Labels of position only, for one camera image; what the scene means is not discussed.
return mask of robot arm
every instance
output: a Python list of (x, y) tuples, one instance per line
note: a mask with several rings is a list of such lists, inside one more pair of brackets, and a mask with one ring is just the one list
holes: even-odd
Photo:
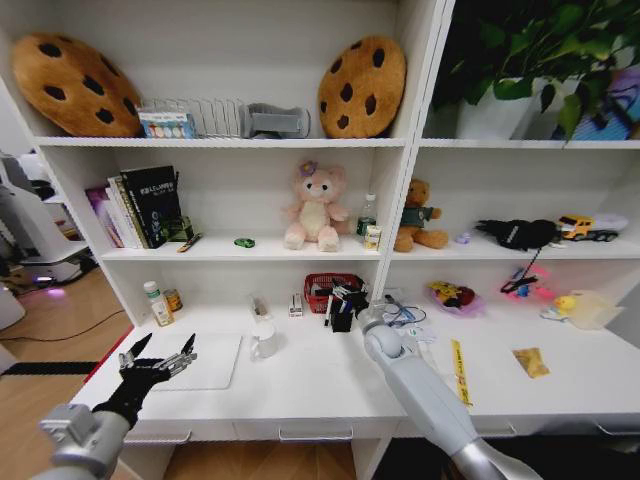
[(149, 390), (169, 380), (197, 358), (195, 334), (179, 354), (141, 358), (151, 334), (120, 354), (122, 383), (93, 412), (86, 405), (59, 405), (40, 422), (55, 444), (51, 458), (57, 467), (33, 477), (36, 480), (97, 480), (110, 478), (115, 470), (124, 437), (138, 421), (138, 412)]
[(539, 479), (521, 461), (486, 443), (476, 432), (466, 407), (438, 374), (403, 344), (372, 307), (358, 316), (365, 350), (425, 438), (451, 457), (468, 480)]

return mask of white desk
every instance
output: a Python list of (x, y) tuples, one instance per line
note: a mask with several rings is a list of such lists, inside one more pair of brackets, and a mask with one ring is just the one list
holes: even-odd
[[(184, 331), (186, 340), (194, 331), (247, 334), (251, 329), (253, 319), (246, 307), (194, 303), (198, 306), (178, 313), (173, 326), (139, 328), (118, 350), (127, 350), (147, 330)], [(431, 350), (451, 384), (449, 339), (462, 344), (474, 402), (470, 412), (482, 435), (528, 435), (558, 425), (568, 431), (567, 424), (573, 425), (572, 431), (594, 430), (596, 423), (614, 429), (630, 422), (640, 425), (640, 382), (625, 373), (625, 365), (640, 364), (640, 350), (610, 332), (583, 332), (542, 320), (536, 309), (519, 305), (475, 319), (454, 318), (423, 306), (439, 335)], [(358, 478), (371, 478), (392, 437), (419, 436), (366, 356), (355, 322), (351, 333), (334, 334), (319, 316), (290, 319), (284, 307), (273, 313), (281, 335), (275, 356), (251, 361), (245, 337), (228, 389), (151, 392), (128, 439), (148, 445), (160, 442), (163, 446), (153, 448), (165, 451), (168, 461), (171, 450), (166, 444), (186, 438), (353, 437)], [(512, 348), (533, 346), (541, 348), (550, 375), (530, 379), (511, 354)], [(117, 355), (112, 355), (73, 401), (90, 407), (104, 401), (119, 384), (117, 370)], [(136, 451), (142, 450), (128, 448), (123, 457), (128, 463), (144, 464), (135, 459)], [(144, 467), (136, 470), (153, 478)]]

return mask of yellow toy truck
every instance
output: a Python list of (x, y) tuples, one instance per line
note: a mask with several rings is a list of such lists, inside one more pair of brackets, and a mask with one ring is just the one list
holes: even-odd
[(563, 215), (558, 222), (561, 226), (562, 238), (574, 242), (581, 240), (610, 242), (629, 224), (626, 218), (615, 213), (596, 214), (593, 217)]

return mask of cookie pillow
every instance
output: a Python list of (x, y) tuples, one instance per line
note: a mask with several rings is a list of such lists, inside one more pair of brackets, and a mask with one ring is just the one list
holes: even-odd
[(404, 53), (389, 37), (365, 37), (347, 48), (318, 89), (327, 136), (367, 138), (384, 132), (398, 112), (406, 74)]
[(140, 99), (127, 77), (79, 40), (27, 35), (13, 47), (13, 73), (27, 101), (71, 135), (132, 137), (140, 131)]

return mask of book spine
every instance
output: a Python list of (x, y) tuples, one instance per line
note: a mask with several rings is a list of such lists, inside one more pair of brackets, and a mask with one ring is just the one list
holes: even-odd
[(122, 216), (124, 225), (129, 233), (129, 238), (133, 242), (132, 248), (142, 248), (142, 242), (138, 238), (138, 232), (136, 232), (136, 227), (133, 224), (133, 220), (131, 219), (129, 210), (127, 210), (127, 206), (124, 204), (122, 193), (118, 188), (117, 177), (110, 177), (108, 180), (111, 187), (111, 193), (113, 194), (113, 200), (115, 201), (116, 207)]
[(127, 194), (129, 195), (129, 199), (131, 200), (133, 208), (136, 212), (136, 216), (138, 217), (138, 221), (140, 222), (140, 229), (142, 230), (144, 238), (147, 242), (147, 248), (158, 248), (158, 246), (153, 242), (153, 237), (149, 232), (149, 226), (144, 221), (142, 210), (140, 209), (140, 205), (136, 199), (136, 193), (127, 184), (127, 175), (125, 173), (122, 174), (122, 182), (124, 183)]
[(136, 230), (136, 236), (140, 240), (140, 244), (142, 245), (142, 248), (149, 248), (147, 237), (144, 234), (142, 225), (140, 224), (140, 219), (138, 218), (138, 214), (136, 213), (136, 210), (133, 207), (133, 203), (129, 198), (129, 194), (127, 193), (127, 188), (124, 184), (123, 179), (122, 178), (116, 179), (116, 185), (118, 186), (118, 191), (120, 192), (120, 196), (122, 197), (122, 201), (124, 202), (125, 208), (127, 209), (127, 212), (129, 212), (129, 217), (133, 222), (133, 227)]
[(135, 242), (129, 236), (129, 230), (127, 229), (124, 217), (120, 213), (120, 209), (118, 208), (118, 205), (116, 204), (116, 201), (113, 197), (113, 191), (111, 190), (111, 187), (107, 187), (106, 193), (107, 198), (109, 199), (107, 202), (105, 202), (107, 213), (111, 217), (111, 222), (116, 228), (116, 232), (120, 237), (120, 240), (122, 240), (122, 244), (126, 248), (135, 248)]
[(100, 192), (104, 193), (105, 190), (106, 190), (106, 187), (94, 188), (90, 190), (85, 190), (85, 193), (87, 194), (87, 198), (89, 198), (89, 203), (91, 204), (91, 208), (93, 208), (93, 211), (96, 214), (98, 222), (104, 229), (104, 232), (107, 235), (107, 238), (109, 239), (109, 243), (111, 244), (111, 246), (115, 248), (122, 248), (123, 246), (122, 240), (120, 240), (120, 237), (118, 236), (118, 233), (115, 230), (115, 227), (113, 225), (113, 220), (111, 219), (111, 215), (109, 215), (109, 212), (106, 208), (105, 199), (100, 193)]

